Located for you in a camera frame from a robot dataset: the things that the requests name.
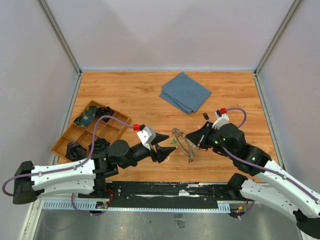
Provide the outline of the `metal disc with keyrings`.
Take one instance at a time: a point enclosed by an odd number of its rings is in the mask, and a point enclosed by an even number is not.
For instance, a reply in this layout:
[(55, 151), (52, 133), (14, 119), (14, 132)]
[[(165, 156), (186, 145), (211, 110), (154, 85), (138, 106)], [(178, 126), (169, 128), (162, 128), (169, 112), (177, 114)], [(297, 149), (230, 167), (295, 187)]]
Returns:
[(188, 163), (192, 163), (196, 157), (196, 150), (192, 147), (186, 138), (186, 134), (181, 131), (179, 128), (173, 128), (171, 130), (172, 140), (176, 141), (176, 148), (182, 154), (188, 158)]

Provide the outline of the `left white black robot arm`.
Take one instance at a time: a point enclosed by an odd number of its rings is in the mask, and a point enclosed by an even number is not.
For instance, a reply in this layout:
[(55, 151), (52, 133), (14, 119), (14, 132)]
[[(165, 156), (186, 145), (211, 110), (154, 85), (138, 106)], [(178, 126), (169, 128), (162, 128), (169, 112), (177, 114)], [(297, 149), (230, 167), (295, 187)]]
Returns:
[(12, 202), (24, 205), (39, 198), (61, 194), (101, 198), (107, 193), (105, 179), (117, 175), (119, 169), (136, 167), (139, 161), (146, 158), (162, 163), (176, 149), (174, 146), (159, 146), (159, 142), (166, 139), (167, 135), (160, 134), (150, 143), (134, 146), (119, 139), (89, 159), (66, 164), (41, 166), (24, 161), (14, 174)]

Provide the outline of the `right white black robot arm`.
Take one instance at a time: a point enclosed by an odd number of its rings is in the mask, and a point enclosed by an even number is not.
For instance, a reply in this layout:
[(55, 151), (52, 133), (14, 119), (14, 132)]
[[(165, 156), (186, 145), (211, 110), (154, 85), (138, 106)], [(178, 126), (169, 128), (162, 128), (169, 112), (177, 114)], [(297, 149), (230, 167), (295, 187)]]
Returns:
[(227, 123), (217, 128), (206, 122), (185, 137), (201, 149), (212, 149), (229, 158), (238, 170), (270, 186), (259, 187), (253, 180), (236, 173), (226, 188), (230, 199), (243, 197), (260, 202), (293, 220), (306, 235), (319, 239), (320, 194), (295, 179), (266, 152), (247, 143), (244, 132), (236, 125)]

